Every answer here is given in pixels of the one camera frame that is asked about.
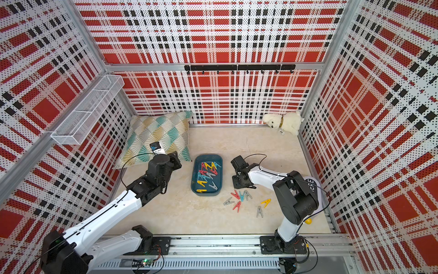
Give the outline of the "grey clothespin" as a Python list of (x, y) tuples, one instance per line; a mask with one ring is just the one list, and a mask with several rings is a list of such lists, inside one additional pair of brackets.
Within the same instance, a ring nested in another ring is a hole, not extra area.
[(206, 177), (208, 177), (208, 178), (210, 178), (211, 180), (213, 180), (213, 178), (216, 176), (215, 174), (212, 174), (212, 173), (209, 173), (209, 172), (207, 172), (206, 173), (206, 175), (205, 175)]
[(233, 200), (233, 198), (232, 197), (230, 197), (229, 199), (227, 199), (224, 203), (223, 203), (223, 205), (224, 206), (226, 206), (226, 205), (230, 205), (230, 204), (233, 204), (235, 201)]
[(263, 211), (262, 211), (261, 206), (258, 206), (258, 207), (257, 207), (257, 214), (256, 214), (256, 217), (257, 217), (257, 218), (263, 218)]
[(253, 199), (251, 194), (247, 190), (244, 191), (244, 197), (246, 200)]

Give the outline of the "red clothespin bottom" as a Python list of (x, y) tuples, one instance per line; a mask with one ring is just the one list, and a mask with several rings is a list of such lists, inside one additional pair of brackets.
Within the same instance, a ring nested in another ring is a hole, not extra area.
[(239, 212), (241, 206), (241, 201), (239, 201), (233, 208), (233, 210), (237, 209), (237, 212)]

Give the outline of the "grey clothespin top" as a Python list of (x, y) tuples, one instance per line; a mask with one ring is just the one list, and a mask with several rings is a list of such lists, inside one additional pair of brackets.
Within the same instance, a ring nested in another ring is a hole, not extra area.
[(209, 172), (207, 172), (206, 173), (206, 175), (205, 175), (206, 177), (208, 177), (208, 178), (210, 178), (211, 180), (213, 180), (213, 178), (216, 176), (215, 174), (212, 174), (212, 173), (209, 173)]

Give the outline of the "teal plastic storage box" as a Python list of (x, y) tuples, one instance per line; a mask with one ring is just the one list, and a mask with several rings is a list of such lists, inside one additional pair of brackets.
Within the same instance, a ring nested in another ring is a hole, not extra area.
[(193, 165), (190, 188), (198, 196), (216, 196), (222, 189), (223, 159), (217, 154), (199, 155)]

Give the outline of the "grey clothespin bottom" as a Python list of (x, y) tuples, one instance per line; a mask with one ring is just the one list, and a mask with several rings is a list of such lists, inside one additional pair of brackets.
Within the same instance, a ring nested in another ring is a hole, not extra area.
[(263, 211), (262, 211), (261, 206), (258, 206), (258, 207), (257, 207), (257, 214), (256, 214), (256, 217), (257, 217), (257, 218), (263, 218)]

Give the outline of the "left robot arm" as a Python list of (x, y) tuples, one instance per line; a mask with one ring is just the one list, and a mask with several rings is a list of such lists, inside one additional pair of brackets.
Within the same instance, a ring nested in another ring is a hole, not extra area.
[(148, 163), (146, 174), (126, 187), (103, 209), (65, 232), (45, 236), (40, 267), (46, 274), (87, 274), (120, 255), (153, 249), (153, 234), (134, 226), (113, 238), (100, 238), (116, 224), (141, 209), (154, 197), (165, 194), (171, 175), (181, 168), (177, 153), (157, 154)]

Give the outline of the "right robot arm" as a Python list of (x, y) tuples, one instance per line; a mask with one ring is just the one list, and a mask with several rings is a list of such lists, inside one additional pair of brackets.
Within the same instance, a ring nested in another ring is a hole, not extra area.
[(294, 240), (305, 220), (321, 208), (322, 190), (315, 179), (305, 179), (297, 171), (279, 173), (266, 170), (260, 164), (247, 163), (240, 155), (231, 164), (236, 173), (232, 176), (235, 189), (262, 186), (276, 194), (284, 219), (275, 235), (282, 244)]

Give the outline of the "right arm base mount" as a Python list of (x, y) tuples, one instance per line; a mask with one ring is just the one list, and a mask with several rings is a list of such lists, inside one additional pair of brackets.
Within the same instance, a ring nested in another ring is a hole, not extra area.
[(305, 239), (297, 236), (289, 242), (284, 242), (279, 236), (260, 236), (261, 253), (264, 255), (306, 255), (308, 248)]

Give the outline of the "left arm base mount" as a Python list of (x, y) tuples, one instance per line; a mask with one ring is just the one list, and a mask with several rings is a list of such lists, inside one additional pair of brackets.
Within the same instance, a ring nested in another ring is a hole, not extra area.
[(140, 234), (141, 242), (135, 251), (125, 253), (127, 255), (168, 255), (171, 245), (171, 237), (154, 236), (144, 226), (132, 227), (133, 231)]

